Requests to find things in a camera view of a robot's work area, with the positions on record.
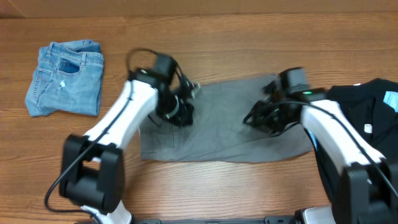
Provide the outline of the grey cotton shorts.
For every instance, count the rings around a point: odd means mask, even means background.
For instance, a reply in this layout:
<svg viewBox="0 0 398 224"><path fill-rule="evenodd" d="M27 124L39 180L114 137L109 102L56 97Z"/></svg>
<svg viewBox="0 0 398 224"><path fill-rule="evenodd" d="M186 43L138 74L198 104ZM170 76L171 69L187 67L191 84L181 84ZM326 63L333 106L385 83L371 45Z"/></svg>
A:
<svg viewBox="0 0 398 224"><path fill-rule="evenodd" d="M311 151L312 144L301 125L272 138L243 123L262 98L262 87L274 78L263 75L202 86L199 97L192 102L191 126L174 126L152 114L139 130L141 159L258 163Z"/></svg>

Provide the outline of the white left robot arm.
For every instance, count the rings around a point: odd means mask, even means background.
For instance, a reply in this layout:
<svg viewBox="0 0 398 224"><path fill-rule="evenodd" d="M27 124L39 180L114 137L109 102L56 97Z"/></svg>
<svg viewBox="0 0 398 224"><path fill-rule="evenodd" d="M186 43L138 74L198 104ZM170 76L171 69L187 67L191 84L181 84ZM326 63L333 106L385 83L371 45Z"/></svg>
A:
<svg viewBox="0 0 398 224"><path fill-rule="evenodd" d="M175 125L193 123L194 99L200 84L183 74L177 61L157 53L151 68L128 70L119 98L83 136L69 135L63 145L62 168L48 193L59 194L87 213L93 223L134 223L124 206L124 150L150 114Z"/></svg>

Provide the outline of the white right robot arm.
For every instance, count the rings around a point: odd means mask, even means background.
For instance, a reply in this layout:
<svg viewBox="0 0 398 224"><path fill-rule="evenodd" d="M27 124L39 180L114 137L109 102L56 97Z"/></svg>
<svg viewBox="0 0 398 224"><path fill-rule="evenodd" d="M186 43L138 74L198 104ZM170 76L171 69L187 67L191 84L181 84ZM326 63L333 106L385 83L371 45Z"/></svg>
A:
<svg viewBox="0 0 398 224"><path fill-rule="evenodd" d="M314 149L331 202L265 223L397 223L397 161L369 145L340 105L312 88L302 67L288 68L262 89L243 123L277 137L301 124Z"/></svg>

